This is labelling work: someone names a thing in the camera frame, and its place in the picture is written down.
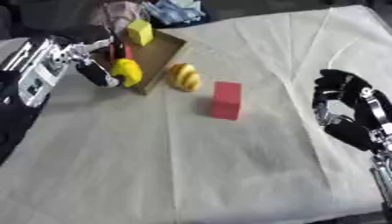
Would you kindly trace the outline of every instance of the wrinkled fabric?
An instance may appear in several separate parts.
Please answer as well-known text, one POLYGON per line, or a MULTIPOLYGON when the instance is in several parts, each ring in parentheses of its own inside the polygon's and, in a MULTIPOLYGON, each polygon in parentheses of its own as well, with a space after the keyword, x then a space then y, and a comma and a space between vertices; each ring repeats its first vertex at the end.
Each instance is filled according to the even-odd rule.
POLYGON ((200 21, 206 14, 195 8, 181 8, 171 0, 159 0, 157 3, 143 2, 143 7, 165 25, 200 21))
MULTIPOLYGON (((150 20, 147 12, 142 9, 141 4, 135 2, 108 3, 108 13, 116 33, 122 32, 130 22, 133 22, 137 18, 145 21, 150 20)), ((102 5, 93 12, 90 18, 90 24, 111 27, 112 24, 108 24, 107 15, 102 5)))
POLYGON ((370 153, 326 135, 311 109, 326 67, 392 96, 392 37, 373 12, 168 32, 189 41, 175 62, 194 64, 203 87, 182 93, 162 82, 141 97, 69 71, 0 169, 0 223, 287 224, 380 209, 370 153), (242 84, 239 120, 209 116, 215 81, 242 84))

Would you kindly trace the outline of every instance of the cardboard tray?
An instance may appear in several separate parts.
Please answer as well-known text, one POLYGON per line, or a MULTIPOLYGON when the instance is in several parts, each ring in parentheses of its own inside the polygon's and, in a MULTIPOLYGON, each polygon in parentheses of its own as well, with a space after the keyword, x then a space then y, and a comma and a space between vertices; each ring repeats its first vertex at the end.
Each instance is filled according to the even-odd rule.
POLYGON ((186 45, 186 41, 161 31, 154 31, 154 39, 146 46, 125 41, 132 46, 134 60, 143 70, 143 79, 132 87, 137 93, 147 95, 165 76, 170 62, 186 45))

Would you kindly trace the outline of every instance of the blue fabric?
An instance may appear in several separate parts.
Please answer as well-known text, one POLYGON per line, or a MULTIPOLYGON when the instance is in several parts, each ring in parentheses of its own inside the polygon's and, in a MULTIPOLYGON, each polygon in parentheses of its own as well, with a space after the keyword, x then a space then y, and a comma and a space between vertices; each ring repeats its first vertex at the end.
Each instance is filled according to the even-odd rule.
POLYGON ((176 24, 164 24, 162 23, 159 19, 155 17, 151 17, 150 22, 152 24, 152 27, 155 29, 164 29, 164 28, 183 28, 183 27, 189 27, 189 26, 195 26, 195 25, 203 25, 211 22, 212 20, 212 15, 210 15, 207 11, 207 9, 201 5, 201 11, 203 11, 206 15, 201 18, 199 21, 192 21, 191 23, 176 23, 176 24))
POLYGON ((181 8, 170 0, 160 0, 156 4, 143 2, 143 7, 165 25, 199 21, 206 14, 194 8, 181 8))

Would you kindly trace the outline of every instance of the yellow block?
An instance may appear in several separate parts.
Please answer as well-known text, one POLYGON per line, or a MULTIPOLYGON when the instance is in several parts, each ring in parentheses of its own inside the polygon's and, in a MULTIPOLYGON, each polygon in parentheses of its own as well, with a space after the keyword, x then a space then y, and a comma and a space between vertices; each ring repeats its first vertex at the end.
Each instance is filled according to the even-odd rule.
POLYGON ((154 39, 151 24, 142 19, 136 19, 128 25, 128 34, 133 42, 141 46, 147 45, 154 39))
POLYGON ((113 64, 110 74, 123 76, 123 86, 130 88, 139 83, 143 78, 143 71, 133 59, 118 59, 113 64))

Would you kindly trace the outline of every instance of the yellow cube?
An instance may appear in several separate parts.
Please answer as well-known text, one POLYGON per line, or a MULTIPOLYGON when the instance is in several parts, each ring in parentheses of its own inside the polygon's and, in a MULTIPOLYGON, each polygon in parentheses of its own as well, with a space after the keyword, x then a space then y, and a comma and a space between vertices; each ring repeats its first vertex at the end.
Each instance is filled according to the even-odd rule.
POLYGON ((128 34, 133 42, 141 46, 154 39, 151 24, 142 19, 136 19, 128 25, 128 34))

